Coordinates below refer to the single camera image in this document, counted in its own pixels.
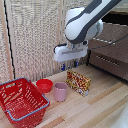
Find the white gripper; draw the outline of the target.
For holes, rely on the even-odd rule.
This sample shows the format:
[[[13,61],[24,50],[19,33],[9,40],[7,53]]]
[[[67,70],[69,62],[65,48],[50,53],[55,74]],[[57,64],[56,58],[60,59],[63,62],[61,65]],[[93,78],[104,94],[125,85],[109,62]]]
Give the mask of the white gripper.
[[[54,47],[54,60],[56,62],[64,62],[73,59],[79,59],[87,55],[88,42],[84,41],[80,44],[73,45],[71,43],[59,44]],[[74,67],[78,67],[78,60],[74,61]],[[62,63],[61,70],[65,71],[65,64]]]

